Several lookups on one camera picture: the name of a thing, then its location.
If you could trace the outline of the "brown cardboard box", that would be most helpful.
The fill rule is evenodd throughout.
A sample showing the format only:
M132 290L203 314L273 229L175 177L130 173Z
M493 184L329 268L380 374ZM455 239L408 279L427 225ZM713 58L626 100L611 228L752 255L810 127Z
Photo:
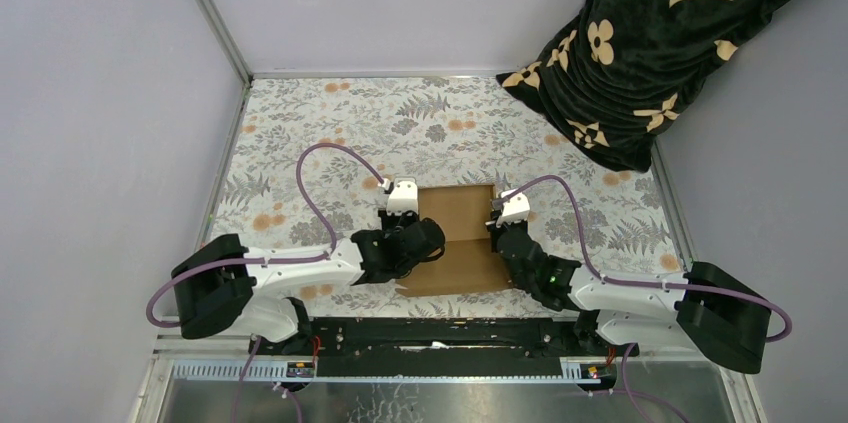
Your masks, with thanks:
M444 254L421 263L397 281L404 297L430 297L489 293L512 287L508 270L491 248L486 223L490 220L492 184L421 188L420 216L442 229Z

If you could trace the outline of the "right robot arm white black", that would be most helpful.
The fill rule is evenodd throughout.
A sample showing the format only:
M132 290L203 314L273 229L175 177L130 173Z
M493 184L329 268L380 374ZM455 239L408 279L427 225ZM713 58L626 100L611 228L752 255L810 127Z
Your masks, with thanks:
M593 273L546 253L524 222L486 228L514 287L547 309L578 313L573 339L583 353L631 343L683 348L732 371L760 372L773 311L718 266L697 261L688 272Z

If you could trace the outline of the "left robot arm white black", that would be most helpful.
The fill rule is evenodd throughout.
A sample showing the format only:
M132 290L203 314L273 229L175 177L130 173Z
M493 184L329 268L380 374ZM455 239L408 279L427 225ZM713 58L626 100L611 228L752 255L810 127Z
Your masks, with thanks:
M445 246L441 227L414 212L390 218L383 229L357 231L334 246L251 248L238 235L225 234L172 270L177 327L187 340L244 331L296 354L309 344L311 330L293 292L387 283L437 260Z

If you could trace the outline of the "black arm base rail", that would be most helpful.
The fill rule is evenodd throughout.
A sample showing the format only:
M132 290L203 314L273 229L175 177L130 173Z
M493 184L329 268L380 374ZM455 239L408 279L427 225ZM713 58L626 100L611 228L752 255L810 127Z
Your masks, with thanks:
M585 358L613 365L627 350L592 333L581 320L552 318L426 319L315 318L294 336L273 343L251 343L259 356L303 357L317 363L366 359L394 362L407 356L425 361L446 353L461 362L482 361L500 368L505 361Z

